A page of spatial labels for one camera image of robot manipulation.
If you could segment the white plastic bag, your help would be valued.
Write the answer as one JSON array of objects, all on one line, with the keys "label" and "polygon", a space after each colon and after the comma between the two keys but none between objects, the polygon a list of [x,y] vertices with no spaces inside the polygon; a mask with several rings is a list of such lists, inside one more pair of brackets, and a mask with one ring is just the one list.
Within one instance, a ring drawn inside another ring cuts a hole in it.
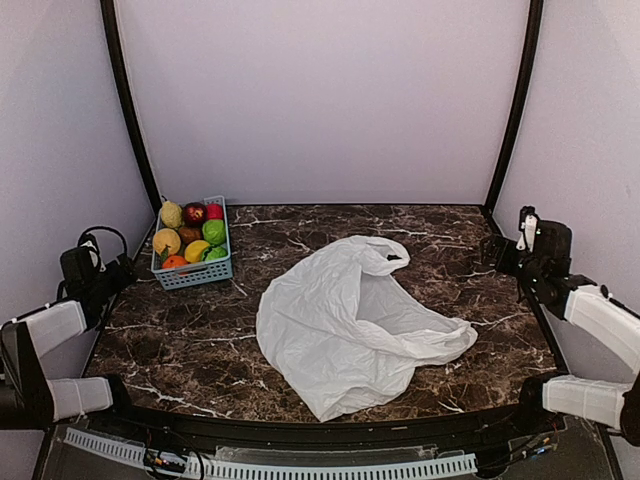
[{"label": "white plastic bag", "polygon": [[304,258],[262,294],[256,337],[268,363],[320,422],[384,405],[416,368],[458,359],[470,322],[423,306],[394,278],[410,254],[383,237],[351,236]]}]

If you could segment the red apple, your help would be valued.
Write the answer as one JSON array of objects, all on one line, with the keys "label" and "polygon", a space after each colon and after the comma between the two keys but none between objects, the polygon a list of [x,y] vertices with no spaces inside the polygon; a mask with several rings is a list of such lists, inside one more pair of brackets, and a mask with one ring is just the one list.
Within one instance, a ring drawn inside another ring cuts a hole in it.
[{"label": "red apple", "polygon": [[208,220],[223,220],[225,218],[224,208],[217,203],[207,204],[206,213]]}]

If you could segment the dark red fruit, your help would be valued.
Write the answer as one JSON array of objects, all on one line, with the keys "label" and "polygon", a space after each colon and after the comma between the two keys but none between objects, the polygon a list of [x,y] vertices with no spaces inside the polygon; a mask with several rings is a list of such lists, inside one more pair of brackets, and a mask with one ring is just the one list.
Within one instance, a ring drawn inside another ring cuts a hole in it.
[{"label": "dark red fruit", "polygon": [[208,219],[207,207],[201,202],[191,202],[182,208],[182,219],[187,227],[200,228]]}]

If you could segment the brown potato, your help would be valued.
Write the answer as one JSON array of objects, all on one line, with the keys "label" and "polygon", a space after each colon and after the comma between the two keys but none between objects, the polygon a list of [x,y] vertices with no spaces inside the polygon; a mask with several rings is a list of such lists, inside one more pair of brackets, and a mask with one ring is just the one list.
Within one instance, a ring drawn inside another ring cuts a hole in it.
[{"label": "brown potato", "polygon": [[202,231],[197,227],[182,226],[178,229],[178,234],[185,246],[203,239]]}]

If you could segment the yellow fruit slice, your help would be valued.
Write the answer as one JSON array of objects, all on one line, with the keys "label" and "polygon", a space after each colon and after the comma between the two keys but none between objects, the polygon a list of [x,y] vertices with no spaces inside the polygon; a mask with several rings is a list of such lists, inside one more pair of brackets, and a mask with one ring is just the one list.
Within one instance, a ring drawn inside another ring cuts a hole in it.
[{"label": "yellow fruit slice", "polygon": [[160,220],[166,228],[174,230],[184,225],[182,207],[172,201],[164,201],[160,209]]}]

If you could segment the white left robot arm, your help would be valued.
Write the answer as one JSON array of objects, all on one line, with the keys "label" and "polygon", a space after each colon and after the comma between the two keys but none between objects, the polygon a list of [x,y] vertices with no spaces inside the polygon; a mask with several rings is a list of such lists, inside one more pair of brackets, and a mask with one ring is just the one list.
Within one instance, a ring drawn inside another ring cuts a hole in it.
[{"label": "white left robot arm", "polygon": [[67,296],[54,304],[12,319],[1,327],[1,428],[46,429],[66,419],[101,411],[103,421],[120,436],[141,427],[140,412],[117,374],[49,378],[44,357],[73,338],[99,327],[112,297],[136,282],[126,251],[101,265],[93,247],[61,255]]}]

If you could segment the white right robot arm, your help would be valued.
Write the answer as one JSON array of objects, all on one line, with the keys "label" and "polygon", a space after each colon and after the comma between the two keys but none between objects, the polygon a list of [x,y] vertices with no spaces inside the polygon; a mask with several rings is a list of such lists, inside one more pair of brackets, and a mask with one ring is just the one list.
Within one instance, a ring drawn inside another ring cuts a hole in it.
[{"label": "white right robot arm", "polygon": [[481,261],[515,279],[545,330],[556,367],[528,377],[510,424],[530,434],[555,416],[598,423],[639,444],[639,315],[603,284],[571,271],[572,231],[521,209],[515,240],[493,234]]}]

